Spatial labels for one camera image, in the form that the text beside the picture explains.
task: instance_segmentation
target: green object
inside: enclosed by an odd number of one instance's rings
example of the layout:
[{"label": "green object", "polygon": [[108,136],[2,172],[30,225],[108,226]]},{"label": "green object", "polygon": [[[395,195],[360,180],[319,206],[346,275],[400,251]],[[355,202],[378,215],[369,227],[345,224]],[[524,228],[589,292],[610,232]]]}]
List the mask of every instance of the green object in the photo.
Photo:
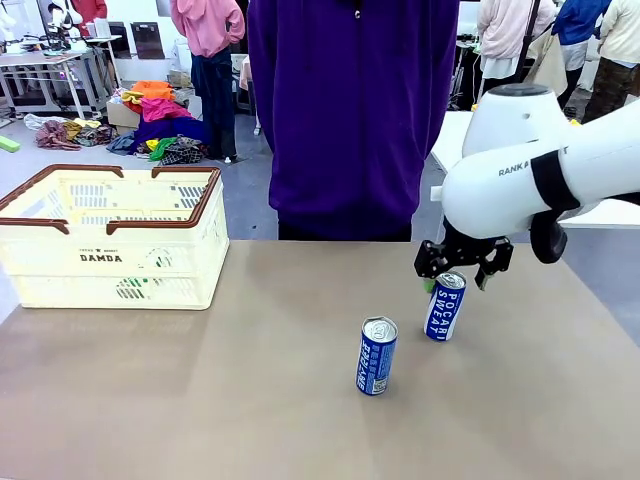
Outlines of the green object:
[{"label": "green object", "polygon": [[5,149],[7,152],[16,153],[20,150],[20,144],[7,137],[0,137],[0,148]]},{"label": "green object", "polygon": [[178,137],[163,138],[158,142],[156,149],[149,155],[150,162],[159,162],[164,157],[165,149],[178,141]]},{"label": "green object", "polygon": [[436,286],[435,278],[425,278],[424,279],[424,289],[427,293],[433,293],[433,287]]}]

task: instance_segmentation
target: green logo on basket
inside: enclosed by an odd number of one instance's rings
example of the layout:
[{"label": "green logo on basket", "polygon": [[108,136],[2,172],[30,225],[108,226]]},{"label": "green logo on basket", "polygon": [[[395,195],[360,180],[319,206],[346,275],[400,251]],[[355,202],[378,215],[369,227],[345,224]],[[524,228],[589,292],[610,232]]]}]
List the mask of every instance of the green logo on basket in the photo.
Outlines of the green logo on basket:
[{"label": "green logo on basket", "polygon": [[80,255],[83,262],[120,262],[120,255]]}]

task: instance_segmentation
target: cream-colored basket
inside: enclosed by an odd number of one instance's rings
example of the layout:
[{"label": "cream-colored basket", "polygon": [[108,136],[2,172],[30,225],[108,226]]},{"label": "cream-colored basket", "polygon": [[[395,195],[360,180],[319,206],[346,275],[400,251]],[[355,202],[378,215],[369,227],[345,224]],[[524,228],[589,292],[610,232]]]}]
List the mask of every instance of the cream-colored basket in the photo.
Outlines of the cream-colored basket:
[{"label": "cream-colored basket", "polygon": [[52,165],[0,200],[24,307],[204,310],[228,247],[217,168]]}]

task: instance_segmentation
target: blue can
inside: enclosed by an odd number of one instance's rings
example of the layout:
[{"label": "blue can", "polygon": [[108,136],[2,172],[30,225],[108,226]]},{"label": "blue can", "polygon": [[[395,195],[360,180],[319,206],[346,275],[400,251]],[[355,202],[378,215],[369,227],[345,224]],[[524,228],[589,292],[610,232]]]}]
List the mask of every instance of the blue can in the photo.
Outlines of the blue can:
[{"label": "blue can", "polygon": [[460,314],[467,280],[458,272],[438,275],[429,302],[424,333],[431,340],[446,342],[451,339]]},{"label": "blue can", "polygon": [[362,324],[356,374],[356,386],[362,393],[380,395],[387,389],[397,339],[398,327],[386,317],[368,318]]}]

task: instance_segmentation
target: red shirt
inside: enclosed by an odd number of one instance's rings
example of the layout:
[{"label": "red shirt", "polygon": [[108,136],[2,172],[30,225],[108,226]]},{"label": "red shirt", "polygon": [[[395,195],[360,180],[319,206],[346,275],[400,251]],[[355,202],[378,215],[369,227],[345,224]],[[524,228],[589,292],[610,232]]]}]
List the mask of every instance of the red shirt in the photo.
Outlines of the red shirt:
[{"label": "red shirt", "polygon": [[82,23],[78,26],[80,33],[89,35],[86,23],[93,22],[94,18],[107,18],[107,4],[105,0],[72,0],[73,8],[82,15]]}]

